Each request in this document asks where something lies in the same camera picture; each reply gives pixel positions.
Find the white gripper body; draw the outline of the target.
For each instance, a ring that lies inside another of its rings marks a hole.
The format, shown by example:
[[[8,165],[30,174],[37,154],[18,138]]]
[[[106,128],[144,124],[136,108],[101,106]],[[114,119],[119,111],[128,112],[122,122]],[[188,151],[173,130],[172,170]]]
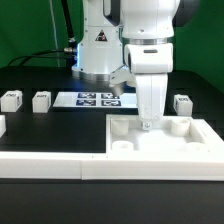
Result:
[[[164,114],[168,74],[173,70],[173,45],[127,44],[125,64],[134,75],[138,114],[142,122],[161,119]]]

